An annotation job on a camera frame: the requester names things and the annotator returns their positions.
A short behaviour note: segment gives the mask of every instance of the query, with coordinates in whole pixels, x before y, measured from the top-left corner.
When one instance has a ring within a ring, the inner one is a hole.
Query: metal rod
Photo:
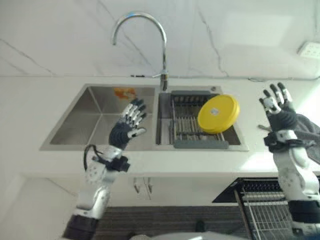
[[[244,188],[243,186],[242,186],[242,191],[244,192],[244,194],[246,194],[245,188]],[[261,239],[261,236],[260,236],[260,233],[259,233],[259,230],[260,230],[260,229],[259,229],[258,226],[257,226],[256,219],[255,219],[254,213],[253,213],[253,211],[252,211],[252,209],[251,209],[249,199],[246,200],[246,204],[247,204],[247,206],[248,206],[248,208],[249,208],[249,212],[250,212],[250,215],[251,215],[251,219],[252,219],[254,228],[255,228],[255,230],[256,230],[258,239],[259,239],[259,240],[262,240],[262,239]]]
[[[243,222],[244,222],[244,227],[245,227],[246,233],[248,234],[248,237],[251,240],[253,240],[254,236],[252,234],[252,230],[251,230],[250,225],[249,225],[249,218],[248,218],[247,212],[245,211],[244,201],[239,196],[239,192],[236,189],[233,190],[233,193],[234,193],[236,202],[238,203],[239,208],[240,208],[240,212],[241,212],[241,216],[242,216],[242,219],[243,219]]]

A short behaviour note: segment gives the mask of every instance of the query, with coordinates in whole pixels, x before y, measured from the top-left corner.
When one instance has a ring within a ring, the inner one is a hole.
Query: dish rack
[[[198,125],[198,113],[202,106],[218,94],[197,91],[173,91],[171,95],[173,146],[184,148],[227,149],[223,133],[209,134]]]
[[[237,178],[213,202],[237,202],[252,240],[296,239],[288,202],[277,177]]]

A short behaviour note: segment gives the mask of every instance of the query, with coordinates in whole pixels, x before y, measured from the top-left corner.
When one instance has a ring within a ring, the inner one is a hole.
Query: cabinet door
[[[111,187],[108,206],[130,207],[150,205],[150,196],[143,177],[120,175]]]
[[[231,177],[145,178],[152,206],[212,206]]]
[[[56,185],[77,196],[85,184],[83,175],[72,177],[51,177],[49,178]],[[119,175],[111,187],[111,196],[108,206],[147,206],[150,205],[150,196],[147,192],[143,177],[127,177]]]

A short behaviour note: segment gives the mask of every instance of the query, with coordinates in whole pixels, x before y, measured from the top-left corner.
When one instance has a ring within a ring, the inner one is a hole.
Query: white object
[[[320,43],[307,41],[299,48],[297,53],[304,58],[320,59]]]

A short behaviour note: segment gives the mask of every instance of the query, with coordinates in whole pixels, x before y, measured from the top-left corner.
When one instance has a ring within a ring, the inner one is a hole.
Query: gray rug
[[[208,230],[247,238],[237,206],[110,207],[99,223],[96,240],[126,240],[129,233],[150,237],[176,232],[194,232],[198,220]]]

